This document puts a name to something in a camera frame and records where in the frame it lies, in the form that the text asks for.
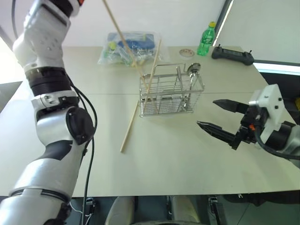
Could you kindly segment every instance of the white robotic arm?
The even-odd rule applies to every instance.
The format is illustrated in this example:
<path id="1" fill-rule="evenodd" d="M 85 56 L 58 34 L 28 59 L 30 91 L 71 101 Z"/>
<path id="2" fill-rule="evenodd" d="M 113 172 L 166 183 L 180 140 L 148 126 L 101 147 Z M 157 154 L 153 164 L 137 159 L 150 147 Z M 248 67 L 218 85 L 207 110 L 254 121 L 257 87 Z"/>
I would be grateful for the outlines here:
<path id="1" fill-rule="evenodd" d="M 14 44 L 34 94 L 37 135 L 45 152 L 27 165 L 0 205 L 0 225 L 63 225 L 86 145 L 95 128 L 62 61 L 61 43 L 77 0 L 37 0 Z"/>

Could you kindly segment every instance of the floor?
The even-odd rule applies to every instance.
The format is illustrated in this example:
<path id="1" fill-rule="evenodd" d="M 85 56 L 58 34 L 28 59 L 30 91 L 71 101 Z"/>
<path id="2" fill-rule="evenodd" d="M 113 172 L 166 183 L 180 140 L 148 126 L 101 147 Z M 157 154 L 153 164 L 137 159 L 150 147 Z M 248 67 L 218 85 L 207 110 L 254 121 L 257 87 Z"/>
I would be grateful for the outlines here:
<path id="1" fill-rule="evenodd" d="M 90 225 L 102 225 L 108 211 L 113 204 L 114 197 L 96 198 L 96 213 L 90 219 Z M 208 210 L 200 210 L 201 196 L 191 196 L 192 202 L 200 214 L 201 221 L 205 224 L 216 225 L 214 214 Z M 265 202 L 259 207 L 250 203 L 231 203 L 223 197 L 218 197 L 224 206 L 227 225 L 300 225 L 300 205 L 285 205 Z M 73 199 L 72 205 L 76 209 L 82 207 L 82 199 Z M 67 224 L 76 225 L 80 221 L 80 213 L 72 211 Z M 167 210 L 164 196 L 140 196 L 139 206 L 135 212 L 135 222 L 147 220 L 166 220 Z"/>

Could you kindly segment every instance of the plastic bag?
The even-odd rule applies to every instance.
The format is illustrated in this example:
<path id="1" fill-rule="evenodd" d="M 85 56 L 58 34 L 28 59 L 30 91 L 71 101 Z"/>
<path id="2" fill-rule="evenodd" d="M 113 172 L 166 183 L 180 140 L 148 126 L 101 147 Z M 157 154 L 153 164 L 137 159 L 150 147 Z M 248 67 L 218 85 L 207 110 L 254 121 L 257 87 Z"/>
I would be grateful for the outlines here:
<path id="1" fill-rule="evenodd" d="M 145 31 L 125 31 L 122 34 L 138 65 L 142 65 L 147 60 L 154 59 L 159 40 L 161 39 L 158 34 Z M 162 43 L 158 59 L 162 62 L 170 61 L 168 50 Z M 126 66 L 134 66 L 119 34 L 116 32 L 108 34 L 98 61 L 98 64 L 102 65 L 113 63 L 124 63 Z"/>

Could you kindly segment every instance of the yellow bottle cap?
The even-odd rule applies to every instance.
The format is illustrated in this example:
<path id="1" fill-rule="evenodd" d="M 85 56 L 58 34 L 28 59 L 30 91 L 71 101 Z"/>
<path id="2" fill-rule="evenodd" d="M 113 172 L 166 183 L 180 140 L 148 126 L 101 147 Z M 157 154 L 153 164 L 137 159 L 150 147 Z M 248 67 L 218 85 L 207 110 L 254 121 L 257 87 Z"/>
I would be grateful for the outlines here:
<path id="1" fill-rule="evenodd" d="M 216 26 L 216 23 L 215 22 L 210 22 L 209 26 L 214 28 Z"/>
<path id="2" fill-rule="evenodd" d="M 111 50 L 115 50 L 117 48 L 117 43 L 115 43 L 114 41 L 110 41 L 108 43 L 108 46 Z"/>

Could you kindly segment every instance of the robotic arm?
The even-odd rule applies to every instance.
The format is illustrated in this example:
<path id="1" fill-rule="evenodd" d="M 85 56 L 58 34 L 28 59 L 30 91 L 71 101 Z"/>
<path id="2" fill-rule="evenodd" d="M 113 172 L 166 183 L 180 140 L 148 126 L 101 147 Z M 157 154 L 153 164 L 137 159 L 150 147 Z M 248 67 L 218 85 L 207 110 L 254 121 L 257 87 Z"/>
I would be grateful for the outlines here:
<path id="1" fill-rule="evenodd" d="M 29 163 L 0 205 L 1 225 L 63 225 L 86 145 L 95 129 L 78 107 L 61 43 L 83 1 L 36 0 L 14 52 L 34 94 L 36 130 L 45 152 Z"/>
<path id="2" fill-rule="evenodd" d="M 228 99 L 213 103 L 244 116 L 235 135 L 217 125 L 198 121 L 197 124 L 211 136 L 228 143 L 234 150 L 242 141 L 257 143 L 268 153 L 286 158 L 299 167 L 300 126 L 287 121 L 280 123 L 285 105 L 277 84 L 254 92 L 248 105 Z"/>

